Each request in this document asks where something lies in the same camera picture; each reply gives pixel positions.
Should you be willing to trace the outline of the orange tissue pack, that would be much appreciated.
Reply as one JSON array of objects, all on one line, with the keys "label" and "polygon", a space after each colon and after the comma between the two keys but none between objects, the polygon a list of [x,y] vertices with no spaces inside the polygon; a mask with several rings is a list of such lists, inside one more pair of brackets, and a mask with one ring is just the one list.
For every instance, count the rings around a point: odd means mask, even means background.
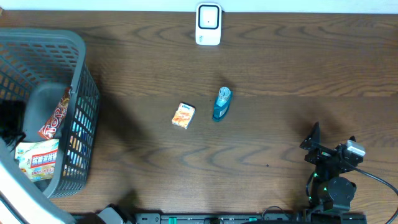
[{"label": "orange tissue pack", "polygon": [[172,124],[184,129],[188,129],[195,112],[195,107],[185,103],[180,103],[172,118]]}]

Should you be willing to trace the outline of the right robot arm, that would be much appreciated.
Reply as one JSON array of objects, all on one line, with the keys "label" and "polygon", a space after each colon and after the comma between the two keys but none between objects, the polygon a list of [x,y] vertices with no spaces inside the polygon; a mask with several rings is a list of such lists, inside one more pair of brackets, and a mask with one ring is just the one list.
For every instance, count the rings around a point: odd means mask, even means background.
[{"label": "right robot arm", "polygon": [[343,146],[330,149],[320,144],[320,125],[316,122],[300,148],[307,150],[305,161],[315,170],[306,188],[309,207],[303,211],[303,220],[310,223],[342,223],[354,198],[356,185],[340,174],[349,172],[343,158]]}]

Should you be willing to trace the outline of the blue mouthwash bottle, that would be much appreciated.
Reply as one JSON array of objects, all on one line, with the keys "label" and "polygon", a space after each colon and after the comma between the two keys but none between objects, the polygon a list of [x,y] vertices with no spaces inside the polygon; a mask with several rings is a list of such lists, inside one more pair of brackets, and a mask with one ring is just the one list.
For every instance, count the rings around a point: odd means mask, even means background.
[{"label": "blue mouthwash bottle", "polygon": [[221,121],[227,114],[231,100],[233,99],[233,92],[226,86],[219,89],[218,96],[213,107],[213,120]]}]

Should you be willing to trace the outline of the orange Top chocolate bar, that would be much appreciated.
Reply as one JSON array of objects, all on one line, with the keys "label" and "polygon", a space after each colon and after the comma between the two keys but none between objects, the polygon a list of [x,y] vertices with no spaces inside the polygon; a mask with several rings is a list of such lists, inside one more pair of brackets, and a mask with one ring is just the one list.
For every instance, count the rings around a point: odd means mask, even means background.
[{"label": "orange Top chocolate bar", "polygon": [[41,138],[49,140],[53,139],[60,125],[67,115],[68,105],[70,102],[70,87],[66,88],[61,100],[56,106],[54,112],[46,123],[39,129],[38,134]]}]

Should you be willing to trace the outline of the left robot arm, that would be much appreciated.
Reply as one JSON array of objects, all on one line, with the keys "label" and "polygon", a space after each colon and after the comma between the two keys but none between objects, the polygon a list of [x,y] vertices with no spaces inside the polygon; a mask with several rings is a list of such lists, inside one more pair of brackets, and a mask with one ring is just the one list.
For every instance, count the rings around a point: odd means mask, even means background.
[{"label": "left robot arm", "polygon": [[99,213],[71,215],[53,204],[18,168],[6,142],[22,139],[14,119],[22,117],[22,102],[1,100],[1,206],[7,212],[1,218],[13,216],[19,223],[131,223],[110,205]]}]

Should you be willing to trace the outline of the grey plastic shopping basket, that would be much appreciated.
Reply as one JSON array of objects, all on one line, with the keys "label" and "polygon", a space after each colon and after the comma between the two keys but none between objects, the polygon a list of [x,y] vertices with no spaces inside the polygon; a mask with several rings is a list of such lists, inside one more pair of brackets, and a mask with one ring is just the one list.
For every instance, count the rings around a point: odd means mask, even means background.
[{"label": "grey plastic shopping basket", "polygon": [[1,29],[1,100],[22,102],[14,119],[22,139],[7,140],[14,158],[22,142],[46,141],[39,129],[70,87],[52,179],[32,182],[47,197],[77,194],[86,185],[98,122],[100,92],[85,63],[83,39],[67,30]]}]

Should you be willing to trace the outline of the white wet wipes pack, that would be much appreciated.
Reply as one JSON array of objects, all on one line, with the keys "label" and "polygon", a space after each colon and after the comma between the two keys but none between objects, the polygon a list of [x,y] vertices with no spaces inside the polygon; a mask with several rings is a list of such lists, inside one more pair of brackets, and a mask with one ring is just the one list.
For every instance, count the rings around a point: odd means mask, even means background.
[{"label": "white wet wipes pack", "polygon": [[20,170],[31,182],[52,179],[58,145],[58,139],[22,142],[17,145],[14,158],[19,162]]}]

